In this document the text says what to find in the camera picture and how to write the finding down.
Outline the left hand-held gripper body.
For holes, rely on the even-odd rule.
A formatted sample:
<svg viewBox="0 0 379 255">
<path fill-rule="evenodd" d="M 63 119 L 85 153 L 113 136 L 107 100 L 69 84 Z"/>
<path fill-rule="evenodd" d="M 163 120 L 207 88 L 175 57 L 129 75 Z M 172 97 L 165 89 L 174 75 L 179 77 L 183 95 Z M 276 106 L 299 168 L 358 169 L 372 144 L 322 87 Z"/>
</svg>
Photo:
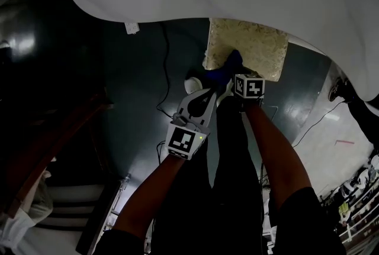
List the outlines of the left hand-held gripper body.
<svg viewBox="0 0 379 255">
<path fill-rule="evenodd" d="M 191 160 L 209 134 L 209 128 L 184 115 L 175 113 L 169 123 L 165 147 L 169 154 L 184 160 Z"/>
</svg>

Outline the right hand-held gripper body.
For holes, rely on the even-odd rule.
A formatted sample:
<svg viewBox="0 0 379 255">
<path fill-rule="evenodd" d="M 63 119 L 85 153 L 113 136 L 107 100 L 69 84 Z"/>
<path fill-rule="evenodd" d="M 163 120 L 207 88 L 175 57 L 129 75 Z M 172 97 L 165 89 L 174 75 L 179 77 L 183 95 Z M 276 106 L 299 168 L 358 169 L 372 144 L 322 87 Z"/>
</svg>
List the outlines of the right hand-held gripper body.
<svg viewBox="0 0 379 255">
<path fill-rule="evenodd" d="M 265 79 L 254 73 L 235 74 L 233 92 L 239 98 L 239 109 L 244 109 L 245 103 L 260 105 L 265 95 Z"/>
</svg>

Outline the blue wiping cloth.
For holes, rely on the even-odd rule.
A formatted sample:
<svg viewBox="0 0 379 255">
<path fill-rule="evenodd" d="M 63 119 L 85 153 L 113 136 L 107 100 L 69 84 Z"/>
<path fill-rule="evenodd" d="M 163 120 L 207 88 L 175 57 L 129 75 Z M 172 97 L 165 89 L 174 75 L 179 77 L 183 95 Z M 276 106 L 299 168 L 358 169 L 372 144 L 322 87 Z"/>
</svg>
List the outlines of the blue wiping cloth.
<svg viewBox="0 0 379 255">
<path fill-rule="evenodd" d="M 218 85 L 226 85 L 243 68 L 243 59 L 238 50 L 233 50 L 224 65 L 216 70 L 208 70 L 205 78 Z"/>
</svg>

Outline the beige patterned mat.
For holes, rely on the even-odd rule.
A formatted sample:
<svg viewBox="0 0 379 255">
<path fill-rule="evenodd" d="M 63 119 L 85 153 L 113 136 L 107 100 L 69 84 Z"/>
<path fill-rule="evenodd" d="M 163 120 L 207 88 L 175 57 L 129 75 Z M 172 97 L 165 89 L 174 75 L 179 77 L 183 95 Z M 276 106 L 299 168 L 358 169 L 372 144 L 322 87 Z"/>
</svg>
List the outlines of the beige patterned mat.
<svg viewBox="0 0 379 255">
<path fill-rule="evenodd" d="M 206 70 L 219 69 L 231 52 L 237 50 L 244 67 L 268 81 L 277 82 L 284 65 L 288 39 L 287 33 L 265 25 L 211 18 L 203 67 Z"/>
</svg>

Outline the person's left forearm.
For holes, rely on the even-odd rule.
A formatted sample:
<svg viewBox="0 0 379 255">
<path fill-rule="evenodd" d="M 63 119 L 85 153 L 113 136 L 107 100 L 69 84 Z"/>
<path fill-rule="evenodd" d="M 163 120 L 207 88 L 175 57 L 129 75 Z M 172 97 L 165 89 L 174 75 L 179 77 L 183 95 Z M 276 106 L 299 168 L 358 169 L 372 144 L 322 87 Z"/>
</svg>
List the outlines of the person's left forearm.
<svg viewBox="0 0 379 255">
<path fill-rule="evenodd" d="M 184 159 L 168 155 L 129 197 L 113 229 L 144 240 L 184 162 Z"/>
</svg>

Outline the person's right forearm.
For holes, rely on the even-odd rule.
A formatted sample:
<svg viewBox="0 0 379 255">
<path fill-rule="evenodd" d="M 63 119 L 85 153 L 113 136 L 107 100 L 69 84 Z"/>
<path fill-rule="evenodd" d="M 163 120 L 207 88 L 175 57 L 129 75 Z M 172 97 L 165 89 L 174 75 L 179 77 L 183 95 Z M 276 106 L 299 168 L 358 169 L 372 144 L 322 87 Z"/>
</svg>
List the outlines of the person's right forearm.
<svg viewBox="0 0 379 255">
<path fill-rule="evenodd" d="M 275 204 L 282 204 L 295 192 L 311 187 L 309 176 L 298 154 L 282 132 L 258 104 L 245 106 L 262 162 L 266 168 Z"/>
</svg>

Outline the person's left white shoe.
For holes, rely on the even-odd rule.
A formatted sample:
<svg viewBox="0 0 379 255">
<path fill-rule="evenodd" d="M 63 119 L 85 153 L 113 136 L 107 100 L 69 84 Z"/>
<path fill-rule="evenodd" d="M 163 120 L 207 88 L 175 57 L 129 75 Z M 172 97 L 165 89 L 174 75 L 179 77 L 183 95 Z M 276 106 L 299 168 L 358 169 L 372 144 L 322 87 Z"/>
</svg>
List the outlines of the person's left white shoe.
<svg viewBox="0 0 379 255">
<path fill-rule="evenodd" d="M 203 89 L 203 84 L 196 77 L 189 77 L 184 81 L 184 88 L 188 95 Z"/>
</svg>

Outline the person's white shoe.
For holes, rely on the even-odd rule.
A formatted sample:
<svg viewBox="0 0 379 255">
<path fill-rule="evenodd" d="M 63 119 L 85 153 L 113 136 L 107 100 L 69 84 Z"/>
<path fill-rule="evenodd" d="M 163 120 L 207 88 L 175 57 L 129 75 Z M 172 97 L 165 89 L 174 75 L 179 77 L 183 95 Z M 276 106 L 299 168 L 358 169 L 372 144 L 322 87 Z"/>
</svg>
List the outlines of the person's white shoe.
<svg viewBox="0 0 379 255">
<path fill-rule="evenodd" d="M 184 81 L 184 88 L 188 95 L 203 89 L 203 84 L 196 77 L 189 77 Z"/>
<path fill-rule="evenodd" d="M 234 96 L 233 87 L 226 88 L 225 92 L 222 93 L 216 100 L 216 106 L 219 106 L 222 100 L 226 99 L 228 96 Z"/>
</svg>

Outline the person's right white shoe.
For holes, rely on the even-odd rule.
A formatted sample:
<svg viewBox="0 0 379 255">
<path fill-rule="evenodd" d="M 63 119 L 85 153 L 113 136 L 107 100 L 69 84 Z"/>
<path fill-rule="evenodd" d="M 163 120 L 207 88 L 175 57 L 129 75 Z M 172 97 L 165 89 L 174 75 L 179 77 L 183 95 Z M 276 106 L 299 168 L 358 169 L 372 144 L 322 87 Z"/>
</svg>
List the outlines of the person's right white shoe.
<svg viewBox="0 0 379 255">
<path fill-rule="evenodd" d="M 219 106 L 222 100 L 226 99 L 228 96 L 234 96 L 233 87 L 226 88 L 225 92 L 222 93 L 216 100 L 216 106 Z"/>
</svg>

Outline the person's black trousers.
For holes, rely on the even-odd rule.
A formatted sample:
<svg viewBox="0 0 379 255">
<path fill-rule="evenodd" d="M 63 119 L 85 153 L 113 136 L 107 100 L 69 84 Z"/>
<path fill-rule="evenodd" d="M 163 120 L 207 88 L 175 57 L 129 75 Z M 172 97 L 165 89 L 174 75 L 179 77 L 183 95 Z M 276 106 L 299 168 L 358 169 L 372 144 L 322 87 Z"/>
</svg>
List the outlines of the person's black trousers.
<svg viewBox="0 0 379 255">
<path fill-rule="evenodd" d="M 178 172 L 156 218 L 152 255 L 262 255 L 261 189 L 240 101 L 216 110 L 219 163 L 208 178 L 202 145 Z"/>
</svg>

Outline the white power strip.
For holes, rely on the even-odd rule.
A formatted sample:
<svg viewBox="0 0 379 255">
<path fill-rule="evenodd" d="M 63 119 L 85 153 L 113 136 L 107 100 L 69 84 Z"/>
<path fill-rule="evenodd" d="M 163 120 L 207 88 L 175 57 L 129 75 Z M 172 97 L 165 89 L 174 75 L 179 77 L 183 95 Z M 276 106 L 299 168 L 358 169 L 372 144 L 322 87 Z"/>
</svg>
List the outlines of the white power strip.
<svg viewBox="0 0 379 255">
<path fill-rule="evenodd" d="M 125 26 L 127 35 L 136 34 L 140 31 L 139 24 L 136 22 L 134 23 L 125 22 L 124 26 Z"/>
</svg>

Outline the wooden staircase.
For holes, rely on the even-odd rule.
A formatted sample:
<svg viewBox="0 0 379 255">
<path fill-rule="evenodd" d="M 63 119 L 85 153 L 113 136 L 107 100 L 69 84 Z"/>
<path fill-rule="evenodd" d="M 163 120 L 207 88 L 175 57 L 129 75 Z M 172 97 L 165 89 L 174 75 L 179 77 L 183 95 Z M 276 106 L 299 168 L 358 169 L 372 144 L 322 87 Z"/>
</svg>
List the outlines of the wooden staircase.
<svg viewBox="0 0 379 255">
<path fill-rule="evenodd" d="M 104 91 L 53 108 L 0 106 L 0 254 L 91 255 L 120 191 L 104 151 Z"/>
</svg>

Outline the person's black shirt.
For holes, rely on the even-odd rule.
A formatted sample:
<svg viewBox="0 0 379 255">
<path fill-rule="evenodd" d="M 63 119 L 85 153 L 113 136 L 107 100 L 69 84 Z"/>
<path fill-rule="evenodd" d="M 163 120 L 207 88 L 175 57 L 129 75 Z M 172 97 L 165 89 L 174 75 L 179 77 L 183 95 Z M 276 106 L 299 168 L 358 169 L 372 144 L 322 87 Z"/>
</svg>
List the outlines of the person's black shirt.
<svg viewBox="0 0 379 255">
<path fill-rule="evenodd" d="M 109 230 L 102 235 L 92 255 L 145 254 L 139 238 Z M 280 208 L 274 255 L 346 255 L 313 189 L 295 192 Z"/>
</svg>

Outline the cluttered metal rack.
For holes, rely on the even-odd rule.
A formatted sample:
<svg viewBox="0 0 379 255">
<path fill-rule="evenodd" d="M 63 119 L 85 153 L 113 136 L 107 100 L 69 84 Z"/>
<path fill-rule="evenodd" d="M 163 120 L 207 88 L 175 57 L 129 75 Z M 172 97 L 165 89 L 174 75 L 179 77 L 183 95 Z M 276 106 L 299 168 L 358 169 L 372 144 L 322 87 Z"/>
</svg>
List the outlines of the cluttered metal rack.
<svg viewBox="0 0 379 255">
<path fill-rule="evenodd" d="M 347 252 L 361 253 L 379 235 L 379 150 L 353 177 L 319 198 Z"/>
</svg>

